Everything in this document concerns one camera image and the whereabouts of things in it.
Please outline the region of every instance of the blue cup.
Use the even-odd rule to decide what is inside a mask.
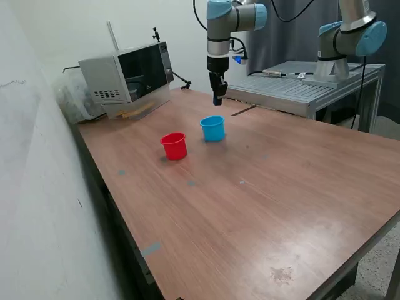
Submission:
[[[206,142],[219,142],[225,138],[224,117],[210,116],[201,120],[200,125]]]

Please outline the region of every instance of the metal grate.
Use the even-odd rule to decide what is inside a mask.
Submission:
[[[296,78],[273,78],[263,75],[249,76],[234,87],[259,94],[296,98],[296,100],[304,102],[321,97],[334,89],[333,87],[303,84],[300,79]]]
[[[100,98],[118,98],[119,91],[117,89],[108,91],[94,91],[94,95]]]

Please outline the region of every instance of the microwave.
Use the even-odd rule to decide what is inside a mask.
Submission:
[[[95,103],[105,108],[154,94],[174,80],[166,42],[79,62]]]

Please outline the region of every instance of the metal table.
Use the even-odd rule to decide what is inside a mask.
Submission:
[[[269,68],[285,73],[314,72],[316,62],[286,61]],[[354,69],[360,64],[349,64]],[[374,129],[378,111],[384,64],[368,64],[364,78],[364,92],[360,103],[359,130],[370,133]],[[359,67],[354,72],[362,73]],[[335,103],[361,87],[361,78],[349,80],[344,87],[312,86],[303,84],[301,78],[267,77],[254,74],[238,82],[230,82],[227,98],[245,101],[265,108],[284,111],[309,119],[315,119],[316,112]]]

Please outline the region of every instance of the wooden table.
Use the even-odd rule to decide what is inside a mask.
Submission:
[[[248,107],[172,91],[140,121],[80,126],[167,300],[321,299],[399,221],[400,142],[260,107],[232,116]],[[219,143],[203,142],[212,114]],[[182,161],[159,142],[173,131]]]

